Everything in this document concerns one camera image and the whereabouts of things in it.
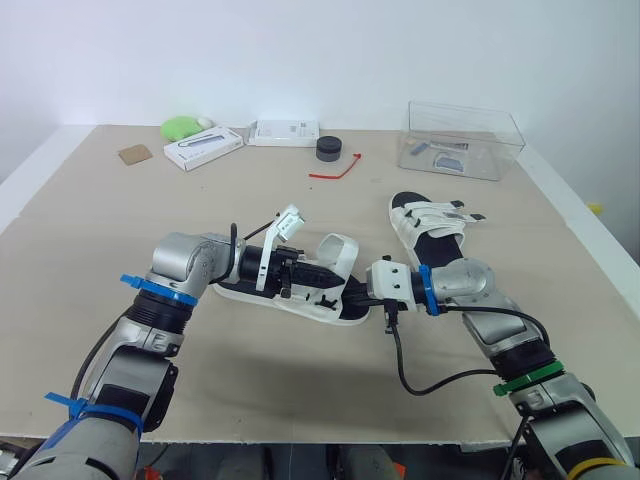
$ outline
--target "floor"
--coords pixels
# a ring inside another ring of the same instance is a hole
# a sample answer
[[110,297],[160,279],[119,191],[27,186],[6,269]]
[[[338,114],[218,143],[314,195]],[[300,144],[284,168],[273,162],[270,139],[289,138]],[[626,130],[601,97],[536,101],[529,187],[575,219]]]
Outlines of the floor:
[[[640,439],[631,439],[630,445],[640,461]],[[329,480],[325,445],[266,446],[273,459],[273,480]],[[143,444],[139,464],[150,462],[162,447]],[[234,448],[238,446],[173,444],[155,468],[163,472],[164,480],[214,480],[223,456]],[[506,458],[505,449],[464,453],[453,445],[386,445],[385,449],[393,461],[407,467],[405,480],[496,480]]]

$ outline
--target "cardboard piece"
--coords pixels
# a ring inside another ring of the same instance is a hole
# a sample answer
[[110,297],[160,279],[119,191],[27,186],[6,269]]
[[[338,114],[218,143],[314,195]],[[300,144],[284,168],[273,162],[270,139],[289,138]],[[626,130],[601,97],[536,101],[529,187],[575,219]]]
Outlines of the cardboard piece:
[[149,149],[142,144],[120,150],[118,155],[126,165],[133,165],[153,157]]

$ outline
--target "green cloth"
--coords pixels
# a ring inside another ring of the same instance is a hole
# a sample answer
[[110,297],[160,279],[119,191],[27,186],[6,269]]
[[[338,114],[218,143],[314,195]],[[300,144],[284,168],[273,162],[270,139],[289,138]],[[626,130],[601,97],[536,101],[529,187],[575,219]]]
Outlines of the green cloth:
[[200,133],[203,128],[193,117],[173,117],[162,124],[160,132],[170,142],[177,142],[183,138]]

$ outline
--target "white backdrop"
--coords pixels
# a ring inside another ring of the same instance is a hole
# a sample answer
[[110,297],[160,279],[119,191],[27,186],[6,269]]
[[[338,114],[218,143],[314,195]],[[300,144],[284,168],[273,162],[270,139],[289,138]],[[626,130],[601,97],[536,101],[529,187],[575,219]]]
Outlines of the white backdrop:
[[[638,4],[8,0],[0,125],[20,109],[46,125],[186,113],[397,129],[410,99],[508,110],[638,258]],[[38,123],[20,122],[17,136]]]
[[2,80],[3,70],[0,66],[0,183],[42,144],[57,126],[55,115],[44,107],[46,102],[28,98],[26,92],[11,92],[5,89]]

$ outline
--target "transparent storage container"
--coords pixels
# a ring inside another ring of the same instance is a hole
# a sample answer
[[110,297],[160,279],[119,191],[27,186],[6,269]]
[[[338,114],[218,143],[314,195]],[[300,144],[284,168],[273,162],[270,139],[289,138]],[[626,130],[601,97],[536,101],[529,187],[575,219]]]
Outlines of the transparent storage container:
[[399,165],[412,170],[500,180],[524,148],[506,112],[409,102]]

